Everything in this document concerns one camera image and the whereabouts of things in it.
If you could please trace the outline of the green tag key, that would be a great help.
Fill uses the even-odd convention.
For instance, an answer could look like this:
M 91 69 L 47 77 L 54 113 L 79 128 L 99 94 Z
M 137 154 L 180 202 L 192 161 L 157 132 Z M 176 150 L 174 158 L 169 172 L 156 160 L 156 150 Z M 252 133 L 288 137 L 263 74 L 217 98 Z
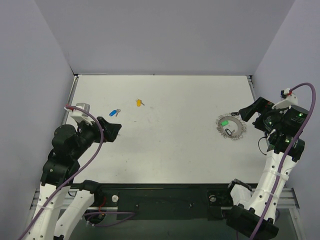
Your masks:
M 229 122 L 226 120 L 226 121 L 223 121 L 223 122 L 221 122 L 221 125 L 224 127 L 224 126 L 226 126 L 226 125 L 228 125 L 229 124 Z

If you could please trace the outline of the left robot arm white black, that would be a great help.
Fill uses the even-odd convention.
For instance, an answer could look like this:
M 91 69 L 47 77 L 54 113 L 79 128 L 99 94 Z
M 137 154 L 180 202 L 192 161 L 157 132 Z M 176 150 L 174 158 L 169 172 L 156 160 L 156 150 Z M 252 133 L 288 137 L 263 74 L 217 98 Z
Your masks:
M 84 170 L 79 158 L 94 143 L 101 148 L 103 143 L 114 142 L 122 128 L 101 116 L 93 121 L 82 119 L 77 126 L 64 124 L 54 131 L 53 148 L 42 168 L 36 210 L 19 239 L 67 240 L 87 208 L 102 202 L 101 184 L 85 180 L 66 212 L 60 213 L 75 176 Z

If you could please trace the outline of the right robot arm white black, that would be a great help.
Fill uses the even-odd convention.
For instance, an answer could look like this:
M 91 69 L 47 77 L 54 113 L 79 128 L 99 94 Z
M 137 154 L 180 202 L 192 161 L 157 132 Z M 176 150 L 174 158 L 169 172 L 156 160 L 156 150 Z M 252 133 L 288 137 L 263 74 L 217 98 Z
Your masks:
M 259 117 L 254 127 L 267 136 L 265 167 L 255 190 L 234 179 L 223 192 L 224 201 L 233 205 L 226 224 L 253 240 L 270 240 L 279 232 L 275 221 L 280 195 L 305 149 L 305 142 L 294 137 L 309 112 L 299 107 L 298 98 L 290 94 L 276 104 L 259 97 L 239 110 L 245 122 L 255 113 Z

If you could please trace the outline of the metal disc with keyrings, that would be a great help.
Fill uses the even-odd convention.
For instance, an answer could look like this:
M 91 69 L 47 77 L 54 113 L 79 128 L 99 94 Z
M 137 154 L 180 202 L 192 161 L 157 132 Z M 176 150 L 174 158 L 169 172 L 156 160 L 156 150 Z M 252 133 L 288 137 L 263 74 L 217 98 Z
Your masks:
M 222 126 L 221 122 L 228 121 L 228 125 Z M 244 137 L 244 133 L 247 131 L 246 123 L 241 119 L 240 115 L 232 116 L 231 112 L 220 115 L 216 121 L 216 129 L 220 133 L 222 137 L 225 139 L 231 140 L 240 140 Z M 227 135 L 225 129 L 229 129 L 231 131 L 235 130 L 233 135 Z

